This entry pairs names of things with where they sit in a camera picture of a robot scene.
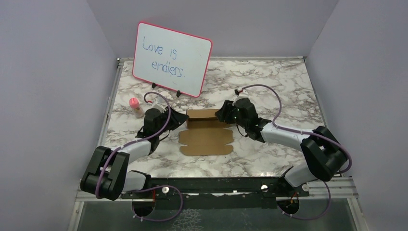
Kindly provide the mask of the brown cardboard box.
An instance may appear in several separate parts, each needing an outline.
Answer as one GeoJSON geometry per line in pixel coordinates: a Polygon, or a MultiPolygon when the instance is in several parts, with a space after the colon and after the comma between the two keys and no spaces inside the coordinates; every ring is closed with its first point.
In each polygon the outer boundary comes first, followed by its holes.
{"type": "Polygon", "coordinates": [[[187,129],[179,132],[185,156],[221,156],[233,151],[233,131],[216,117],[217,109],[188,109],[187,129]]]}

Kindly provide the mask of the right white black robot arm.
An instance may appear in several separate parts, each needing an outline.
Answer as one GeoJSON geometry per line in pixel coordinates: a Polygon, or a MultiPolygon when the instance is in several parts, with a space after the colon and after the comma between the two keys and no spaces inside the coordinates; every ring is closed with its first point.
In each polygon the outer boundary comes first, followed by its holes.
{"type": "Polygon", "coordinates": [[[220,122],[242,127],[254,141],[276,143],[303,153],[305,162],[279,177],[275,188],[282,195],[291,195],[309,181],[330,181],[348,161],[347,153],[326,127],[301,131],[278,126],[273,120],[259,117],[248,98],[224,101],[215,116],[220,122]]]}

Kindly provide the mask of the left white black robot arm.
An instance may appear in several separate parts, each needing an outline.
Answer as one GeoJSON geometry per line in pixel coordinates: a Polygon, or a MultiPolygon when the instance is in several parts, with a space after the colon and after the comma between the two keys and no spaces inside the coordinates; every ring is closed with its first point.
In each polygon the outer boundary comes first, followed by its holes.
{"type": "Polygon", "coordinates": [[[81,191],[111,201],[128,191],[141,198],[148,196],[151,193],[151,184],[147,181],[150,175],[129,170],[128,165],[152,154],[160,143],[160,135],[177,129],[188,119],[187,114],[173,108],[148,109],[134,141],[116,148],[98,146],[94,150],[81,179],[81,191]]]}

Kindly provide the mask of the pink capped small bottle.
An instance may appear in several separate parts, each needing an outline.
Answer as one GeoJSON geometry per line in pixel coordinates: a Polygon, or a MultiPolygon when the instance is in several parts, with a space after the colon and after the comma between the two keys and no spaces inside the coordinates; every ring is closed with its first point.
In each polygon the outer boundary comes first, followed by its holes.
{"type": "Polygon", "coordinates": [[[138,101],[137,98],[130,98],[129,99],[129,106],[133,110],[134,115],[137,118],[141,118],[144,116],[144,110],[140,105],[140,102],[138,101]]]}

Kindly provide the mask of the pink framed whiteboard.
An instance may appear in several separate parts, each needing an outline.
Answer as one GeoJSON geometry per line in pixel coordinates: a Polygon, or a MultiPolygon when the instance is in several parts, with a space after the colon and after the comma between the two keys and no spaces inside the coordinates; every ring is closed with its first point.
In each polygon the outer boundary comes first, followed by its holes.
{"type": "Polygon", "coordinates": [[[132,75],[197,98],[204,86],[212,47],[208,38],[139,22],[132,75]]]}

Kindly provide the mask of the aluminium front frame rail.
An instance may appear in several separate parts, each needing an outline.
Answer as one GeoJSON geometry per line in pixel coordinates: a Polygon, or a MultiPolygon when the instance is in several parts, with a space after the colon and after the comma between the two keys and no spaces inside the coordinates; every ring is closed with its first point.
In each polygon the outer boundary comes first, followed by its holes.
{"type": "MultiPolygon", "coordinates": [[[[359,194],[357,192],[357,188],[355,186],[354,180],[352,177],[335,177],[329,182],[326,182],[327,186],[329,187],[329,191],[331,194],[331,199],[358,199],[359,194]]],[[[304,191],[302,186],[299,191],[299,200],[318,200],[318,199],[328,199],[329,193],[328,190],[322,181],[312,181],[306,183],[306,189],[308,191],[304,191]]],[[[260,190],[255,190],[254,192],[250,192],[249,190],[216,190],[214,192],[210,192],[209,190],[204,192],[182,192],[182,194],[188,195],[189,197],[199,196],[199,195],[212,195],[215,197],[221,196],[237,196],[237,195],[248,195],[253,193],[263,193],[260,190]]],[[[272,196],[276,196],[277,200],[288,200],[290,196],[278,196],[277,193],[272,194],[272,196]]],[[[131,199],[131,198],[122,198],[119,196],[115,202],[124,202],[124,201],[146,201],[147,199],[131,199]]],[[[111,202],[108,199],[97,199],[95,195],[83,192],[78,190],[75,196],[75,202],[111,202]]]]}

